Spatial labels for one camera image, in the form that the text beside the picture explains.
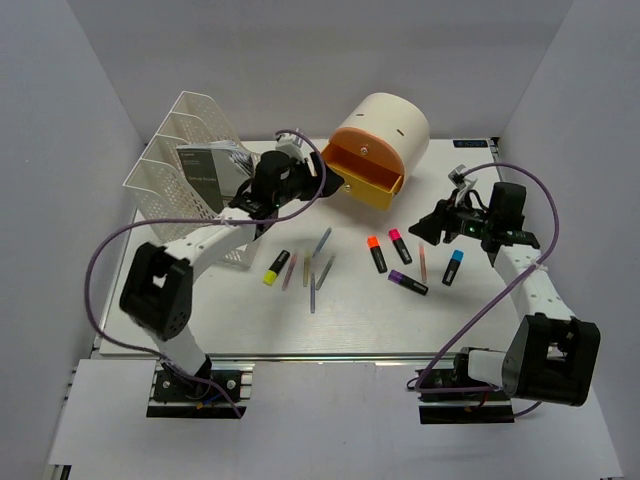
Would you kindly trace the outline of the yellow drawer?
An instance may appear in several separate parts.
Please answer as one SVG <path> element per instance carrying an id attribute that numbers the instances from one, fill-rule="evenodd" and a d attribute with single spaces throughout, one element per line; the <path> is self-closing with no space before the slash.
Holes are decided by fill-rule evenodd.
<path id="1" fill-rule="evenodd" d="M 344 179 L 343 190 L 354 199 L 378 210 L 391 207 L 404 182 L 404 164 L 393 150 L 361 147 L 349 151 L 328 144 L 322 151 L 326 164 Z"/>

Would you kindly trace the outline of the orange drawer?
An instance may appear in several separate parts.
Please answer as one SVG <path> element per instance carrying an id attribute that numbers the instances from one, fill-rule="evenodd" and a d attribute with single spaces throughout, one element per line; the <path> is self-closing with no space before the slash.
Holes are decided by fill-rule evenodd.
<path id="1" fill-rule="evenodd" d="M 387 170 L 404 173 L 404 163 L 396 150 L 385 140 L 365 130 L 340 127 L 330 136 L 329 144 Z"/>

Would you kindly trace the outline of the cream round drawer cabinet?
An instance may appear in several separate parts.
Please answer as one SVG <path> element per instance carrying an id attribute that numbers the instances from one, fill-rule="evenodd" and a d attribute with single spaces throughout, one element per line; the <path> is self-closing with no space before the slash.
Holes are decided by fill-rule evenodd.
<path id="1" fill-rule="evenodd" d="M 384 92 L 368 95 L 340 127 L 359 128 L 388 142 L 404 163 L 404 178 L 410 175 L 430 140 L 429 123 L 421 110 L 404 98 Z"/>

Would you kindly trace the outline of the grey setup guide booklet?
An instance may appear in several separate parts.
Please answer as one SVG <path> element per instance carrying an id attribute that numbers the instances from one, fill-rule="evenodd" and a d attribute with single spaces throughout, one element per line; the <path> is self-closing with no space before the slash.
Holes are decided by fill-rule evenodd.
<path id="1" fill-rule="evenodd" d="M 179 145 L 176 152 L 187 182 L 215 213 L 254 175 L 257 161 L 255 154 L 231 140 Z"/>

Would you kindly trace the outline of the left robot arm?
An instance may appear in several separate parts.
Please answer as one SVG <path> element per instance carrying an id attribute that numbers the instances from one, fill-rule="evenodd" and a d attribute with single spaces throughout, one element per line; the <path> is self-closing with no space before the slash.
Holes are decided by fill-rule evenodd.
<path id="1" fill-rule="evenodd" d="M 212 264 L 232 250 L 259 239 L 293 200 L 309 205 L 336 193 L 344 179 L 313 152 L 311 162 L 271 150 L 260 156 L 254 176 L 238 188 L 218 225 L 135 253 L 119 300 L 120 309 L 147 332 L 163 358 L 179 372 L 177 387 L 199 399 L 211 387 L 211 361 L 198 346 L 188 322 L 193 285 Z"/>

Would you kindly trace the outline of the orange slim pastel pen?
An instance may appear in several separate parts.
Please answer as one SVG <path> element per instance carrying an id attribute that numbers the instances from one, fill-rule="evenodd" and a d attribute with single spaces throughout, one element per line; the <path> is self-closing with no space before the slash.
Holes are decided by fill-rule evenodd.
<path id="1" fill-rule="evenodd" d="M 427 264 L 426 264 L 426 251 L 423 243 L 419 244 L 419 265 L 421 273 L 421 281 L 425 285 L 428 282 Z"/>

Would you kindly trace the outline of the pink cap black highlighter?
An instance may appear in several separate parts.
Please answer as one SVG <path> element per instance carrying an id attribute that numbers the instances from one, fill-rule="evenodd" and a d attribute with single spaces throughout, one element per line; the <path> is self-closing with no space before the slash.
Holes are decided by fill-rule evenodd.
<path id="1" fill-rule="evenodd" d="M 411 264 L 412 263 L 411 254 L 399 230 L 391 229 L 388 232 L 388 235 L 402 263 L 404 265 Z"/>

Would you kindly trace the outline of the blue cap black highlighter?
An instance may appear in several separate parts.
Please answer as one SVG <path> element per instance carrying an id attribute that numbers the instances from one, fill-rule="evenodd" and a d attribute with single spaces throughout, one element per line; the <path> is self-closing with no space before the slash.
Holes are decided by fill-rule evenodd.
<path id="1" fill-rule="evenodd" d="M 446 270 L 444 272 L 444 275 L 442 277 L 442 283 L 444 285 L 446 286 L 452 285 L 463 258 L 464 258 L 464 253 L 461 250 L 455 250 L 452 253 L 451 258 L 447 264 Z"/>

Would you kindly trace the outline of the blue slim pastel pen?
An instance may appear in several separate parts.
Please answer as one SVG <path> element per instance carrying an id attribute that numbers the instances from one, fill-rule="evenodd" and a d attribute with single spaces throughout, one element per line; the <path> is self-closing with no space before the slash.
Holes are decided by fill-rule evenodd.
<path id="1" fill-rule="evenodd" d="M 314 259 L 321 252 L 321 250 L 323 249 L 324 245 L 328 241 L 331 233 L 332 233 L 332 228 L 331 227 L 327 228 L 326 231 L 321 236 L 321 238 L 319 239 L 319 241 L 317 242 L 317 244 L 314 247 L 314 249 L 312 250 L 311 259 Z"/>

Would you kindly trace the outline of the orange cap black highlighter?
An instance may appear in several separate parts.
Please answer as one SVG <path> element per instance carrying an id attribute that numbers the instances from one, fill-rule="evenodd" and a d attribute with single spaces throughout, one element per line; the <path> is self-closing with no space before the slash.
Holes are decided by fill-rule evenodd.
<path id="1" fill-rule="evenodd" d="M 377 271 L 380 274 L 386 273 L 388 271 L 388 267 L 387 267 L 382 249 L 380 247 L 378 238 L 376 236 L 369 236 L 367 238 L 367 246 L 372 255 Z"/>

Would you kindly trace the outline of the purple cap black highlighter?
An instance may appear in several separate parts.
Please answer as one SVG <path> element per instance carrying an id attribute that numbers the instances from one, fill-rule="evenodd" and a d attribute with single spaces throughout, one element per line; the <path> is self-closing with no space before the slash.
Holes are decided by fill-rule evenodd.
<path id="1" fill-rule="evenodd" d="M 389 272 L 388 280 L 422 296 L 425 296 L 428 293 L 428 287 L 425 284 L 420 283 L 397 270 L 391 270 Z"/>

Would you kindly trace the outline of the yellow slim pastel pen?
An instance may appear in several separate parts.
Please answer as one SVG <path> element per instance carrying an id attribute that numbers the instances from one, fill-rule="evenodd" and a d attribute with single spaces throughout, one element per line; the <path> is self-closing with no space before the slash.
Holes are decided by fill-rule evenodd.
<path id="1" fill-rule="evenodd" d="M 302 277 L 302 285 L 304 288 L 309 286 L 310 281 L 310 268 L 311 268 L 311 257 L 312 253 L 310 249 L 306 249 L 303 258 L 303 277 Z"/>

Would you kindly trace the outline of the purple slim pastel pen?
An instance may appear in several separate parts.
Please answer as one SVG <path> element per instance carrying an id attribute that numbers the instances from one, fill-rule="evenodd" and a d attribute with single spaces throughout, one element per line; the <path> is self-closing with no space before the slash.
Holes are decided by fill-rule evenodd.
<path id="1" fill-rule="evenodd" d="M 315 273 L 311 272 L 310 274 L 310 284 L 309 284 L 309 290 L 310 290 L 310 313 L 311 314 L 315 314 L 316 311 L 316 277 L 315 277 Z"/>

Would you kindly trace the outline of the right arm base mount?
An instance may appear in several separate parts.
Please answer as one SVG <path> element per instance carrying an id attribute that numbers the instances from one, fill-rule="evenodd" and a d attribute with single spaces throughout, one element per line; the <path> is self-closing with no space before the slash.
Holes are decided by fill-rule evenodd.
<path id="1" fill-rule="evenodd" d="M 498 390 L 468 375 L 470 349 L 465 347 L 439 363 L 422 382 L 418 369 L 406 382 L 409 392 L 418 393 L 422 425 L 474 425 L 513 423 L 511 400 Z"/>

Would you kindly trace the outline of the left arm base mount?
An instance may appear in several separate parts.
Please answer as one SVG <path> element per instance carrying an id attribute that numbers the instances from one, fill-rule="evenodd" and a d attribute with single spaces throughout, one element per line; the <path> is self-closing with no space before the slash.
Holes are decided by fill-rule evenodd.
<path id="1" fill-rule="evenodd" d="M 219 389 L 180 378 L 169 366 L 155 368 L 146 408 L 152 419 L 239 420 L 251 397 L 252 367 L 218 363 L 211 368 L 210 380 Z"/>

